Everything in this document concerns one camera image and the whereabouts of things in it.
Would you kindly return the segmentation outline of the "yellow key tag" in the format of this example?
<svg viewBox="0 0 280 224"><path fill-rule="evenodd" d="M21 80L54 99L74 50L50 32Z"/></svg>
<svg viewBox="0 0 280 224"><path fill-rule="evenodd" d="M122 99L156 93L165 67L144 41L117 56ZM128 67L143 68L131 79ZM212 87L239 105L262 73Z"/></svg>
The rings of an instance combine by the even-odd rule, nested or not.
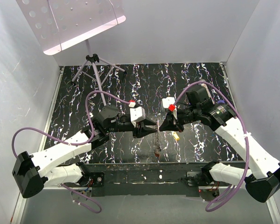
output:
<svg viewBox="0 0 280 224"><path fill-rule="evenodd" d="M179 135L177 134L177 132L172 132L172 136L174 137L174 139L175 139L176 141L179 141L179 140L180 140L180 137L179 137Z"/></svg>

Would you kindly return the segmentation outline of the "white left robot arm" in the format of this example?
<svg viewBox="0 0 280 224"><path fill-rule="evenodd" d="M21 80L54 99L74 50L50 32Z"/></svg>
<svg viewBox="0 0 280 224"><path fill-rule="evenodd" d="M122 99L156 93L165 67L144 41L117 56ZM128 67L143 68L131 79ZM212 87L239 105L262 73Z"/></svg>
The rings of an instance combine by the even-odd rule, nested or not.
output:
<svg viewBox="0 0 280 224"><path fill-rule="evenodd" d="M64 165L64 162L103 145L110 139L110 132L132 132L134 138L157 132L153 128L157 123L148 118L140 106L120 115L116 106L107 105L91 121L92 126L85 127L65 143L33 154L24 151L17 155L12 175L23 198L62 183L86 186L93 176L83 171L81 165Z"/></svg>

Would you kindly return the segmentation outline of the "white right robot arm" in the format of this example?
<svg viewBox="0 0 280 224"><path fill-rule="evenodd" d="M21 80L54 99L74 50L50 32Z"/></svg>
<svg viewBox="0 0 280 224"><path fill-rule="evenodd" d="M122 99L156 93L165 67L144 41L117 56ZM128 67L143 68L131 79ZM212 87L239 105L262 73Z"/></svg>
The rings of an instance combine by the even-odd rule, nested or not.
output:
<svg viewBox="0 0 280 224"><path fill-rule="evenodd" d="M174 97L162 99L167 111L159 130L183 132L184 125L200 121L221 136L245 161L244 168L209 162L201 173L189 179L196 185L225 182L240 186L256 201L264 203L280 189L280 161L272 157L244 128L239 115L226 102L214 103L205 83L194 85L187 91L189 105L177 107Z"/></svg>

